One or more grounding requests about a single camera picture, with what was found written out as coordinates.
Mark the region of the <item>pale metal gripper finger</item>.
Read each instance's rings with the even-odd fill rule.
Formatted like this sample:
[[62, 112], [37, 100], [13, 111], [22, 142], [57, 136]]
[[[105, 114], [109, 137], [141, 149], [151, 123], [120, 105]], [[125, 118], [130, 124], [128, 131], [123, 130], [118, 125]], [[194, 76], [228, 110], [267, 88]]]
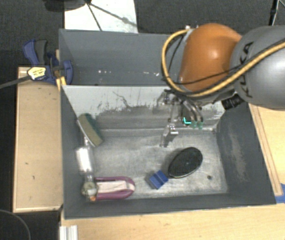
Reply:
[[174, 125], [169, 125], [168, 126], [168, 133], [166, 136], [166, 145], [168, 146], [170, 142], [172, 142], [175, 137], [177, 137], [179, 135], [178, 130], [176, 129], [176, 127]]
[[170, 126], [167, 125], [161, 134], [161, 139], [160, 139], [160, 144], [159, 146], [162, 148], [166, 148], [168, 146], [169, 140], [168, 137], [170, 136], [171, 130], [170, 130]]

